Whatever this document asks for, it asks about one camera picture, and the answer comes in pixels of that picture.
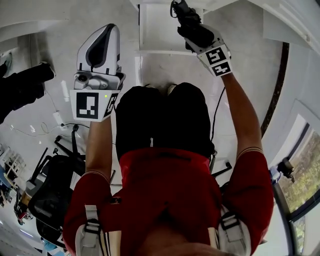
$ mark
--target black cable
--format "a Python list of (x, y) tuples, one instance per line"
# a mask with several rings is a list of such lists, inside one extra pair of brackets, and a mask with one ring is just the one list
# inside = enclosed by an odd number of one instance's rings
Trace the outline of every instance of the black cable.
[(70, 122), (70, 123), (66, 123), (66, 124), (62, 123), (62, 124), (61, 124), (61, 127), (68, 126), (68, 125), (83, 126), (83, 127), (87, 127), (88, 129), (90, 129), (90, 127), (89, 127), (89, 126), (86, 126), (86, 125), (84, 125), (84, 124), (82, 124), (82, 123), (72, 123), (72, 122)]
[(218, 104), (216, 105), (216, 108), (215, 108), (215, 112), (214, 112), (214, 116), (213, 116), (213, 124), (212, 124), (211, 142), (213, 141), (214, 135), (215, 135), (215, 124), (216, 124), (217, 111), (218, 111), (218, 108), (219, 108), (219, 105), (220, 105), (220, 101), (221, 101), (222, 95), (224, 94), (225, 90), (226, 90), (226, 88), (223, 88), (223, 90), (221, 92), (221, 95), (220, 95), (220, 98), (219, 98), (219, 101), (218, 101)]

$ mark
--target red shirt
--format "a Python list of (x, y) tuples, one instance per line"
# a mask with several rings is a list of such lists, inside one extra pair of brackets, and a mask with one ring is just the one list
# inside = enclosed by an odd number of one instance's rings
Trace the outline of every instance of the red shirt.
[[(75, 255), (75, 235), (86, 223), (85, 205), (96, 205), (105, 233), (121, 231), (122, 256), (133, 255), (166, 211), (191, 243), (210, 245), (208, 228), (218, 229), (221, 205), (247, 225), (251, 254), (266, 234), (273, 192), (264, 155), (246, 150), (237, 160), (223, 196), (210, 175), (209, 160), (197, 153), (143, 148), (120, 159), (123, 188), (114, 196), (101, 174), (87, 172), (77, 183), (64, 220), (63, 239)], [(113, 198), (121, 198), (114, 204)]]

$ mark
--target red t-shirt sleeve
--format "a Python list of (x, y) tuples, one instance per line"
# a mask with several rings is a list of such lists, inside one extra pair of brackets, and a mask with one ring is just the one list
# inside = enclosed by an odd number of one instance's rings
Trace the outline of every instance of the red t-shirt sleeve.
[(261, 152), (248, 150), (238, 158), (222, 200), (247, 225), (253, 254), (268, 230), (274, 208), (268, 165)]
[(76, 255), (77, 230), (87, 222), (85, 205), (95, 205), (99, 210), (111, 197), (109, 183), (100, 173), (87, 172), (77, 182), (63, 225), (63, 241), (71, 255)]

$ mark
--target floor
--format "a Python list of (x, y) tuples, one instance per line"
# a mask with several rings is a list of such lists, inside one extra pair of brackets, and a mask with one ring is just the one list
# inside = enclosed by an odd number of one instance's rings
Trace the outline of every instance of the floor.
[[(12, 112), (0, 125), (0, 142), (21, 154), (27, 164), (25, 179), (31, 176), (45, 148), (49, 147), (50, 153), (54, 150), (54, 140), (58, 134), (71, 136), (72, 126), (67, 131), (62, 131), (53, 117), (53, 113), (59, 111), (64, 123), (74, 121), (70, 102), (65, 101), (62, 84), (66, 84), (69, 90), (73, 88), (78, 49), (95, 30), (108, 23), (116, 24), (120, 30), (119, 63), (126, 74), (121, 95), (139, 84), (152, 83), (162, 86), (189, 82), (203, 91), (210, 118), (213, 118), (223, 90), (222, 80), (213, 78), (195, 56), (140, 55), (137, 53), (138, 12), (129, 0), (77, 0), (71, 9), (68, 22), (46, 32), (21, 38), (21, 48), (13, 53), (13, 72), (28, 68), (30, 63), (34, 66), (40, 60), (51, 63), (56, 72), (56, 77), (45, 84), (47, 94), (43, 98)], [(263, 11), (245, 0), (206, 14), (204, 23), (221, 32), (231, 51), (234, 74), (262, 123), (276, 85), (282, 43), (263, 39)], [(114, 114), (111, 120), (115, 138)], [(80, 127), (77, 141), (82, 153), (85, 152), (87, 135), (88, 129)], [(65, 144), (70, 147), (70, 139), (66, 139)], [(216, 115), (214, 144), (218, 152), (214, 172), (223, 169), (227, 160), (233, 166), (237, 140), (226, 95), (223, 95)], [(112, 168), (116, 170), (113, 183), (121, 184), (115, 150), (112, 155)], [(224, 184), (230, 174), (231, 172), (220, 176), (218, 182)], [(113, 186), (111, 189), (116, 192), (120, 187)]]

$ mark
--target black office chair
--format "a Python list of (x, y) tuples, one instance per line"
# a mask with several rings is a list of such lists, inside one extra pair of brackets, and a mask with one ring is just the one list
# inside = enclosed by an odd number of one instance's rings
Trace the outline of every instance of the black office chair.
[(80, 155), (77, 150), (75, 132), (78, 126), (73, 126), (72, 149), (68, 150), (59, 143), (61, 137), (55, 139), (55, 144), (64, 151), (65, 155), (46, 156), (47, 150), (35, 168), (28, 185), (37, 187), (37, 177), (41, 172), (46, 172), (45, 181), (36, 189), (28, 204), (29, 211), (36, 218), (36, 227), (40, 236), (50, 243), (66, 248), (62, 241), (64, 218), (67, 213), (73, 190), (70, 188), (74, 172), (82, 176), (85, 173), (85, 155)]

